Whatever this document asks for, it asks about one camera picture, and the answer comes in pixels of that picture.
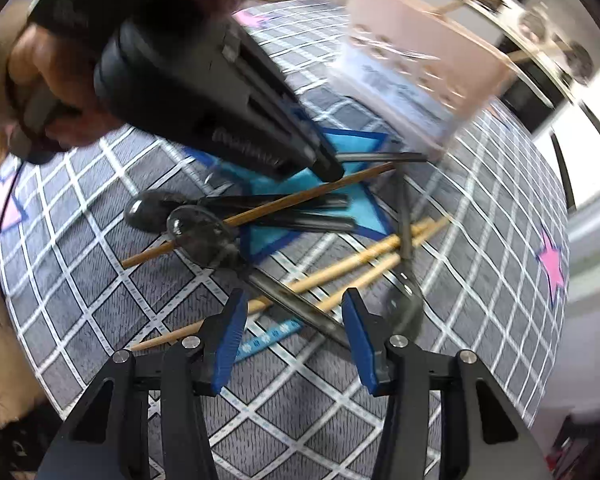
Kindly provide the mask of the dark brown wooden chopstick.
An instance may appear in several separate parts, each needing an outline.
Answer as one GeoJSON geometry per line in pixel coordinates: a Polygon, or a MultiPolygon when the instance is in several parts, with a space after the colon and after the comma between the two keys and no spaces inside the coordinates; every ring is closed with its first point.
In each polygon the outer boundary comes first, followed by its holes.
{"type": "Polygon", "coordinates": [[[417,152],[338,153],[338,162],[426,162],[428,157],[417,152]]]}

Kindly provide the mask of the pink perforated utensil holder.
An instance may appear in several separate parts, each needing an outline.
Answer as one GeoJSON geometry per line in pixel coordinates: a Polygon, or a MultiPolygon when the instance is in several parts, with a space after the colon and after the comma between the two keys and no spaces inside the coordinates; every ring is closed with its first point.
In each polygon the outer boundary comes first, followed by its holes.
{"type": "Polygon", "coordinates": [[[329,83],[436,160],[515,77],[509,57],[422,0],[347,0],[329,83]]]}

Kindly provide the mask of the thin brown wooden chopstick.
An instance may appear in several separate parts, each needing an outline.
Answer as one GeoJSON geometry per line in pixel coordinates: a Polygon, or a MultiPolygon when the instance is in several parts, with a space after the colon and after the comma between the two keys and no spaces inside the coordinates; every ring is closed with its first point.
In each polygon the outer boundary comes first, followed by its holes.
{"type": "MultiPolygon", "coordinates": [[[[358,171],[355,174],[350,174],[350,176],[343,177],[336,182],[324,183],[316,186],[315,188],[297,192],[282,197],[279,200],[273,200],[272,202],[257,206],[256,208],[249,209],[245,212],[241,212],[240,214],[235,214],[233,217],[228,217],[223,220],[221,222],[221,226],[237,228],[238,226],[251,223],[254,220],[268,216],[269,214],[274,214],[274,212],[302,204],[308,200],[313,200],[314,198],[323,196],[329,192],[339,190],[340,188],[345,188],[348,185],[367,180],[371,177],[379,176],[380,174],[383,174],[384,172],[393,168],[393,162],[384,162],[383,164],[358,171]]],[[[176,248],[178,248],[177,242],[165,242],[157,247],[147,249],[140,254],[126,258],[122,261],[122,268],[129,269],[132,268],[132,266],[139,266],[146,261],[158,258],[162,255],[168,254],[169,252],[173,252],[176,248]]]]}

